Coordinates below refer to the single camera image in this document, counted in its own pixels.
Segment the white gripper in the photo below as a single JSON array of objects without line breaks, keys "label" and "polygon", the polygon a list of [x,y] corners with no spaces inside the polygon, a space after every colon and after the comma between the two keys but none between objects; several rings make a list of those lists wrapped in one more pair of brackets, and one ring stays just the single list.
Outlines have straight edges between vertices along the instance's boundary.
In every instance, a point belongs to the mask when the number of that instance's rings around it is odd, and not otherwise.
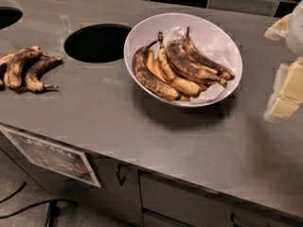
[{"label": "white gripper", "polygon": [[[264,32],[264,37],[278,41],[286,36],[286,44],[297,56],[303,56],[303,0]],[[282,63],[277,72],[264,113],[264,119],[276,123],[290,118],[303,103],[303,57],[291,65]]]}]

